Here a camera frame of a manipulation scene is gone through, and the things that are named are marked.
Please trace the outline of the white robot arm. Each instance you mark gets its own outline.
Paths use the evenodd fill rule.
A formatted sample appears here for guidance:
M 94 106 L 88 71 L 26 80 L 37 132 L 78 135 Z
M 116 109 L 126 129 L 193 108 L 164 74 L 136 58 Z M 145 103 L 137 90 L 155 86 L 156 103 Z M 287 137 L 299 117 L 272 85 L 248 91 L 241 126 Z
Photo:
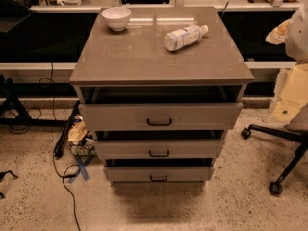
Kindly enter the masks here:
M 266 42 L 284 43 L 286 54 L 296 60 L 296 65 L 276 81 L 276 103 L 271 113 L 279 122 L 288 124 L 308 103 L 308 0 L 290 19 L 269 32 Z

